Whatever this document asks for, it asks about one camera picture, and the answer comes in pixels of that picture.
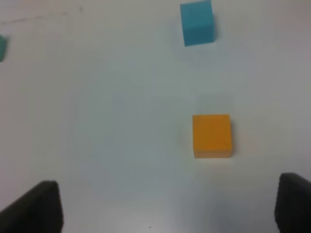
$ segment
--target toy block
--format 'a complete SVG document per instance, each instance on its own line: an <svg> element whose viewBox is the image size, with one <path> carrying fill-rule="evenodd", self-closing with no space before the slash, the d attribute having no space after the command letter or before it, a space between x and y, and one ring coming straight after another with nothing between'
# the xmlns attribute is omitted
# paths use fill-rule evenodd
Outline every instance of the toy block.
<svg viewBox="0 0 311 233"><path fill-rule="evenodd" d="M215 40L210 1L181 4L180 12L185 46L211 43Z"/></svg>
<svg viewBox="0 0 311 233"><path fill-rule="evenodd" d="M6 39L0 35L0 62L4 60L6 50Z"/></svg>
<svg viewBox="0 0 311 233"><path fill-rule="evenodd" d="M192 116L195 158L228 158L232 154L229 115Z"/></svg>

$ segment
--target teal cube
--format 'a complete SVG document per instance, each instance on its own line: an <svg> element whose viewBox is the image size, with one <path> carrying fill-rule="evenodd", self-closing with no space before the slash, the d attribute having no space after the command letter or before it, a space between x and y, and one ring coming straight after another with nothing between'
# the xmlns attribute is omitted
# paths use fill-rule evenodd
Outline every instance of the teal cube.
<svg viewBox="0 0 311 233"><path fill-rule="evenodd" d="M181 4L180 12L185 46L211 43L215 40L210 1Z"/></svg>
<svg viewBox="0 0 311 233"><path fill-rule="evenodd" d="M0 62L4 60L6 50L6 39L0 35Z"/></svg>

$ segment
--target orange cube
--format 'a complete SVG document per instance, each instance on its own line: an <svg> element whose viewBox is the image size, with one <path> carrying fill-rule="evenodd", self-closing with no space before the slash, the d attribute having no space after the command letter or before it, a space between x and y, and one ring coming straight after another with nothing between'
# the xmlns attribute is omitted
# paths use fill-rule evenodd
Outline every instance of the orange cube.
<svg viewBox="0 0 311 233"><path fill-rule="evenodd" d="M192 116L195 158L228 158L232 154L229 115Z"/></svg>

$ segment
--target cube face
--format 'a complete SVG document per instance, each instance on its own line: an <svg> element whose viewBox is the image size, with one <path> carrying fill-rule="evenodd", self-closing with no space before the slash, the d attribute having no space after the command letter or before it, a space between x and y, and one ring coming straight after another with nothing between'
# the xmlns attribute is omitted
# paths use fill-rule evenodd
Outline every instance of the cube face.
<svg viewBox="0 0 311 233"><path fill-rule="evenodd" d="M214 19L210 1L180 5L185 46L213 42Z"/></svg>
<svg viewBox="0 0 311 233"><path fill-rule="evenodd" d="M4 60L6 50L6 39L0 35L0 62Z"/></svg>
<svg viewBox="0 0 311 233"><path fill-rule="evenodd" d="M232 152L229 115L192 117L193 151L196 158L230 157Z"/></svg>

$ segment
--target table surface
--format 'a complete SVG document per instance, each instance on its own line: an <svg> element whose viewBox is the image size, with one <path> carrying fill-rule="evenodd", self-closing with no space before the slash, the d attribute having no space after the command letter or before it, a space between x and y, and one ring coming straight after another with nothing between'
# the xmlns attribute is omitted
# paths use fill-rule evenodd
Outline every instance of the table surface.
<svg viewBox="0 0 311 233"><path fill-rule="evenodd" d="M311 2L0 0L0 208L57 180L64 233L273 233L281 172L311 178ZM191 116L231 115L234 156L196 160Z"/></svg>

